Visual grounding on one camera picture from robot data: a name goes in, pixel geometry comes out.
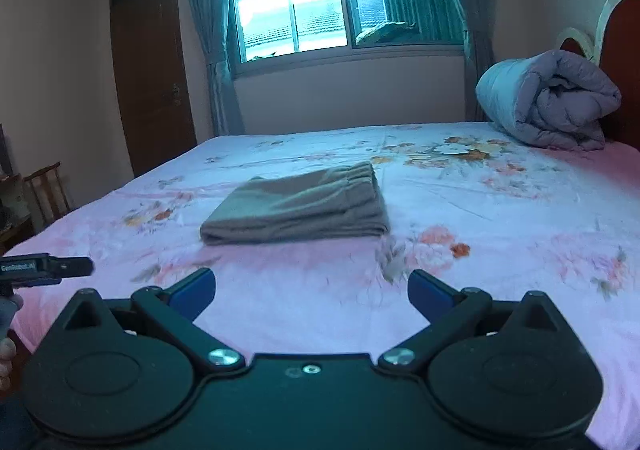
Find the person's left hand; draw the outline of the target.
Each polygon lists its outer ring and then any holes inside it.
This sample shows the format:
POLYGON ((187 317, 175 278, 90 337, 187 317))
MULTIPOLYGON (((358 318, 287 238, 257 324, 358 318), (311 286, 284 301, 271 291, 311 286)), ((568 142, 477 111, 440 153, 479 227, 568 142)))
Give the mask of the person's left hand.
POLYGON ((3 338, 0 343, 0 390, 6 392, 11 387, 13 359, 17 349, 10 337, 3 338))

